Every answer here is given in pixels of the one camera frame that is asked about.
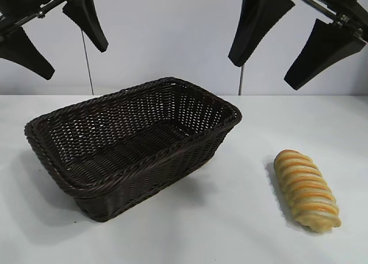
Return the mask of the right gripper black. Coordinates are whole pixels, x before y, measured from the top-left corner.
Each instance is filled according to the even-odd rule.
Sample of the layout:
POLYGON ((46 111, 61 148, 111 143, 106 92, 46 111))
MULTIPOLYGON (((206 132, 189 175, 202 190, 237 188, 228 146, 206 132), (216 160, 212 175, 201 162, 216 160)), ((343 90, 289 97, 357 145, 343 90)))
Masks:
MULTIPOLYGON (((362 50, 367 42, 367 10, 358 0, 301 0, 332 20, 315 21, 310 36, 284 80, 299 90, 316 75, 362 50)), ((228 54, 241 67, 268 31, 293 7, 291 0, 242 0, 239 23, 228 54)))

